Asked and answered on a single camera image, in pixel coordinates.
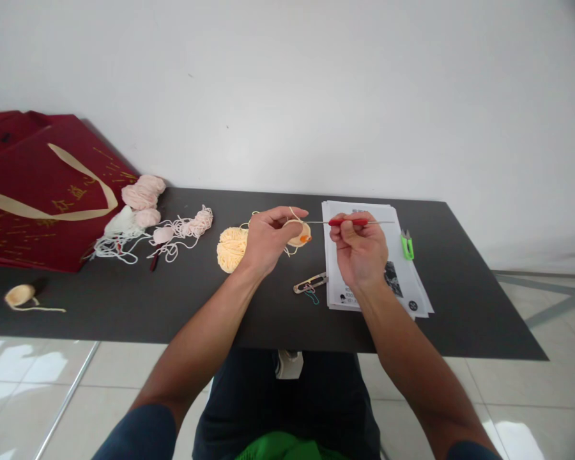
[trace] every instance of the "hand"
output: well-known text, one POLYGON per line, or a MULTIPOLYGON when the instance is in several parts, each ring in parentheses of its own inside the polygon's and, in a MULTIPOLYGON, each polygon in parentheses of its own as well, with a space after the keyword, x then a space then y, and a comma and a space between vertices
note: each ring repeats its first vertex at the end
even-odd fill
POLYGON ((337 259, 343 281, 352 291, 375 285, 383 281, 383 272, 388 260, 388 246, 379 224, 354 226, 353 219, 375 218, 369 212, 345 215, 337 214, 335 219, 346 219, 340 227, 331 227, 330 239, 337 244, 337 259))
MULTIPOLYGON (((294 206, 292 209, 300 219, 309 215, 309 211, 294 206)), ((249 222, 247 249, 239 267, 252 268, 261 277, 272 272, 288 241, 302 232, 302 224, 298 222, 283 226, 290 219, 295 217, 287 206, 254 214, 249 222)))

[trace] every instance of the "paper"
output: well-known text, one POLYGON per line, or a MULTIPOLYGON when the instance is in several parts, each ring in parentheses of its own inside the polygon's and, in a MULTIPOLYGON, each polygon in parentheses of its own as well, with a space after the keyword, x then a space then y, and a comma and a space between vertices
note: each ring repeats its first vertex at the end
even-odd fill
MULTIPOLYGON (((338 213, 351 214, 361 211, 370 212, 376 220, 391 221, 391 224, 379 224, 388 245, 388 261, 385 265, 384 279, 411 317, 428 318, 429 313, 433 313, 432 305, 417 274, 415 264, 404 257, 401 227, 396 209, 389 204, 348 203, 344 201, 324 201, 321 204, 321 209, 324 221, 330 220, 338 213)), ((330 226, 325 224, 325 227, 328 308, 360 311, 358 301, 341 276, 336 244, 330 239, 330 226)))

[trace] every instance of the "red gift bag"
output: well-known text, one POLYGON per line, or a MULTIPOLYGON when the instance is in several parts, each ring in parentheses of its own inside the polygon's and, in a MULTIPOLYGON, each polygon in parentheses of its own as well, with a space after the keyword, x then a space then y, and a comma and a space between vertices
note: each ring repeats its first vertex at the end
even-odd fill
POLYGON ((0 114, 0 265, 79 271, 136 180, 74 115, 0 114))

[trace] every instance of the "dark gray table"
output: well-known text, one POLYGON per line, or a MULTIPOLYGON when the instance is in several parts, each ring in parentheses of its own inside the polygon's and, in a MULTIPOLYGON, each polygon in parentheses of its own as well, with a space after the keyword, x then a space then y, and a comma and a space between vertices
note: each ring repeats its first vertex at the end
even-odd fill
MULTIPOLYGON (((187 188, 166 190, 160 198, 162 216, 193 217, 205 204, 213 209, 213 227, 194 249, 181 249, 175 262, 161 259, 153 273, 144 258, 151 253, 147 243, 138 245, 135 253, 142 258, 135 265, 96 259, 75 275, 0 268, 0 335, 168 343, 227 276, 215 252, 225 228, 248 221, 254 210, 280 204, 307 209, 308 219, 322 220, 326 199, 396 208, 413 237, 415 265, 436 312, 417 324, 442 355, 547 359, 446 203, 187 188), (44 305, 68 312, 13 312, 3 296, 18 284, 38 286, 44 305)), ((264 280, 237 345, 374 352, 362 315, 329 310, 325 287, 317 290, 317 306, 293 293, 294 284, 325 271, 323 226, 312 226, 312 236, 296 256, 282 255, 264 280)))

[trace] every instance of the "green cloth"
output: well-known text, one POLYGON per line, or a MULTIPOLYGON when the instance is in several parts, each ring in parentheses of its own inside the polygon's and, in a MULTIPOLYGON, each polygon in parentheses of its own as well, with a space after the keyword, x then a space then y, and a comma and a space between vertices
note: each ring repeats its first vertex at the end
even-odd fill
POLYGON ((273 431, 253 441, 236 460, 349 460, 315 441, 273 431))

